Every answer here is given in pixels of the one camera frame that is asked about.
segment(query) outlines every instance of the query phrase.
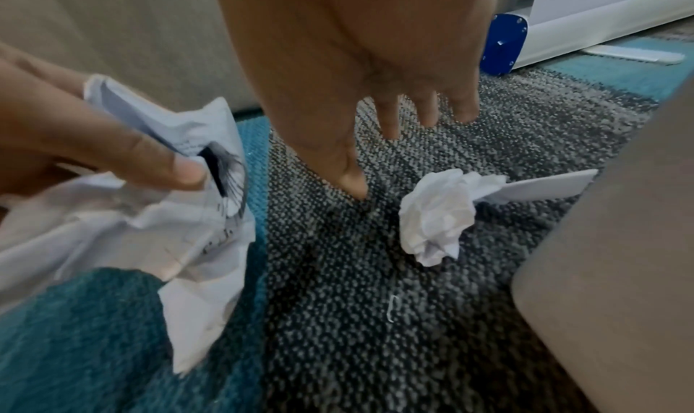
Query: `white thread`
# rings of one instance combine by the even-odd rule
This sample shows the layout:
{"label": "white thread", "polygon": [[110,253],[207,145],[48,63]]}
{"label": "white thread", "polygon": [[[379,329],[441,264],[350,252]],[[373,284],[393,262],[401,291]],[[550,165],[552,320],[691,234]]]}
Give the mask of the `white thread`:
{"label": "white thread", "polygon": [[385,317],[386,317],[386,318],[388,319],[388,321],[391,322],[391,323],[394,323],[394,322],[393,322],[393,319],[390,317],[390,313],[391,313],[391,311],[393,311],[393,302],[395,301],[395,299],[397,299],[398,301],[400,301],[400,297],[398,297],[398,296],[396,296],[396,295],[394,295],[394,294],[393,294],[392,296],[390,296],[390,301],[388,302],[388,312],[385,313]]}

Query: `torn paper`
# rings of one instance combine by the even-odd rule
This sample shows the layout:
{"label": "torn paper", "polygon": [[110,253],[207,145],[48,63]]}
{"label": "torn paper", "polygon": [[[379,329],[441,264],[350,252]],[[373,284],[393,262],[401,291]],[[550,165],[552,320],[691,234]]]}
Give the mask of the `torn paper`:
{"label": "torn paper", "polygon": [[425,267],[458,259],[458,239],[475,223],[475,202],[555,200],[579,195],[596,169],[506,184],[506,176],[460,169],[427,174],[400,203],[400,244]]}
{"label": "torn paper", "polygon": [[221,335],[244,286],[255,239],[241,139],[218,98],[174,113],[93,76],[85,100],[210,170],[199,192],[143,189],[81,176],[13,203],[0,225],[0,313],[99,267],[140,270],[159,291],[173,371],[191,370]]}

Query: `blue carpet section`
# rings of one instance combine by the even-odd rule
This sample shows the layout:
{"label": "blue carpet section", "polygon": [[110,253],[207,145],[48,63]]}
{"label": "blue carpet section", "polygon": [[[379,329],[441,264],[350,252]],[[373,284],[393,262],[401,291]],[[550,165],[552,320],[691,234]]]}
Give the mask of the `blue carpet section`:
{"label": "blue carpet section", "polygon": [[171,372],[158,279],[92,271],[0,318],[0,412],[260,410],[269,124],[249,120],[239,132],[257,239],[244,292],[207,359],[184,378]]}
{"label": "blue carpet section", "polygon": [[614,46],[664,50],[686,55],[681,64],[664,66],[584,54],[548,61],[542,67],[576,79],[606,85],[655,101],[667,99],[694,72],[694,43],[655,38],[628,38]]}

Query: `fingernail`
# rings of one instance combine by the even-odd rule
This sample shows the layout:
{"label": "fingernail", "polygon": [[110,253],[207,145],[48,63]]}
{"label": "fingernail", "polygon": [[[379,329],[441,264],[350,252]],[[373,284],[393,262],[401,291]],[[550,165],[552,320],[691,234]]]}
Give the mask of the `fingernail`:
{"label": "fingernail", "polygon": [[188,185],[201,184],[207,177],[207,170],[203,165],[180,155],[176,155],[173,161],[173,173],[178,181]]}

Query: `crumpled paper ball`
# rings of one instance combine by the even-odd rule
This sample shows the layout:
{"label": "crumpled paper ball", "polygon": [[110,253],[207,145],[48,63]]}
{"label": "crumpled paper ball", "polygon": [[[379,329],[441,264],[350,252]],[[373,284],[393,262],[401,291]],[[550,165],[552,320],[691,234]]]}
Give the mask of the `crumpled paper ball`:
{"label": "crumpled paper ball", "polygon": [[475,223],[467,181],[460,169],[427,174],[400,203],[400,243],[423,266],[458,258],[458,238]]}

